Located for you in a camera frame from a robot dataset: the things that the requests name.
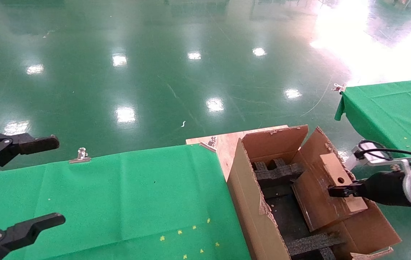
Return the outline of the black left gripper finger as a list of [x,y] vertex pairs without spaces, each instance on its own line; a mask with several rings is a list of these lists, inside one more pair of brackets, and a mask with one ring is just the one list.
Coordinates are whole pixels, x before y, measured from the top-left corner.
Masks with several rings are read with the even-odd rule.
[[51,213],[17,223],[6,230],[0,229],[0,260],[12,251],[34,244],[42,231],[60,226],[65,221],[64,215]]
[[30,155],[54,150],[59,146],[60,142],[54,135],[45,138],[34,138],[28,133],[16,135],[0,133],[0,168],[18,155]]

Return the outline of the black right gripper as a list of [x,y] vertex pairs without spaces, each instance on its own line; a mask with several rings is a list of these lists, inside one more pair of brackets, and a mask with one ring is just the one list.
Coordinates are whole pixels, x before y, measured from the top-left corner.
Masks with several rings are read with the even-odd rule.
[[402,171],[380,171],[367,179],[349,185],[329,186],[327,190],[332,197],[362,196],[383,205],[411,207],[403,189],[404,178],[405,173]]

